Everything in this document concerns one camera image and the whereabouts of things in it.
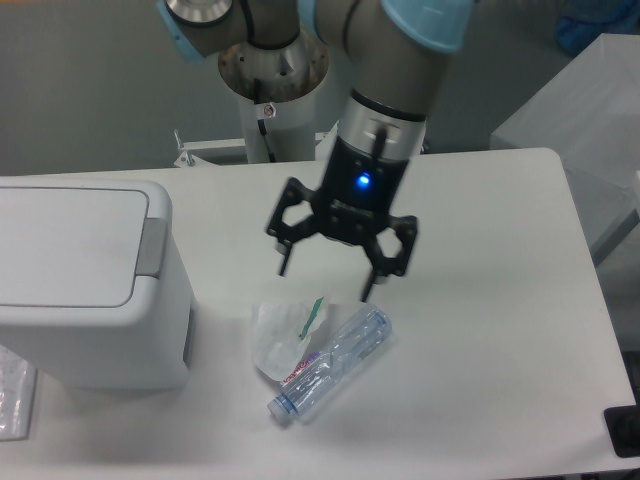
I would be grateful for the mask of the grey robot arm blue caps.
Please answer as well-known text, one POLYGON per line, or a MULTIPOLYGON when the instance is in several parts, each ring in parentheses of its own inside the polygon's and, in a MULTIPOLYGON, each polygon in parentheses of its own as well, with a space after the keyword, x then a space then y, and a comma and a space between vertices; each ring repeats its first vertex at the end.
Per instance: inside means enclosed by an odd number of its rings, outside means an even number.
POLYGON ((390 209, 427 119, 462 46, 470 1, 160 1, 160 18, 181 55, 216 57, 241 102, 252 163, 314 155, 314 95, 331 50, 356 80, 316 188, 290 178, 266 226, 289 257, 320 234, 363 249, 369 284, 403 276, 419 224, 390 209))

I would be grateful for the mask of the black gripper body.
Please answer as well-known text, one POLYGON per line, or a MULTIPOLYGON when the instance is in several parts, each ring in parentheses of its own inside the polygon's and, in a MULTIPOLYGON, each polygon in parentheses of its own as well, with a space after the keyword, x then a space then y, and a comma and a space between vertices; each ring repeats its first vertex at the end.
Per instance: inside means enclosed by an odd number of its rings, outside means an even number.
POLYGON ((374 158, 337 138, 312 198, 318 232, 349 245, 374 243, 390 225, 390 208, 408 165, 407 159, 374 158))

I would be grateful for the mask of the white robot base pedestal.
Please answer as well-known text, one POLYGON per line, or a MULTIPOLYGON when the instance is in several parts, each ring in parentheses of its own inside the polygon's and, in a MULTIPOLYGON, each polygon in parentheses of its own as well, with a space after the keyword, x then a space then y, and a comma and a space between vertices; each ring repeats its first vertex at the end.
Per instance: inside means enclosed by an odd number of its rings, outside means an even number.
POLYGON ((326 47, 302 29, 289 45, 245 42, 218 55, 218 69, 239 108, 250 164, 315 158, 315 112, 329 70, 326 47))

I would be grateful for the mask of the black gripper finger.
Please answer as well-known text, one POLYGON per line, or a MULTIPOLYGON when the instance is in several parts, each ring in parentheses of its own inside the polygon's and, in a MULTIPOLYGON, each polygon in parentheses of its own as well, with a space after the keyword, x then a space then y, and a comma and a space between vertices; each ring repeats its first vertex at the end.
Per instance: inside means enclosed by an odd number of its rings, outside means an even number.
POLYGON ((284 277, 294 246, 318 230, 314 200, 316 191, 295 177, 285 182, 265 232, 275 239, 275 248, 282 256, 278 275, 284 277))
POLYGON ((371 270, 360 294, 362 302, 368 301, 375 285, 406 275, 417 236, 418 218, 413 215, 389 216, 381 231, 365 233, 362 248, 371 270))

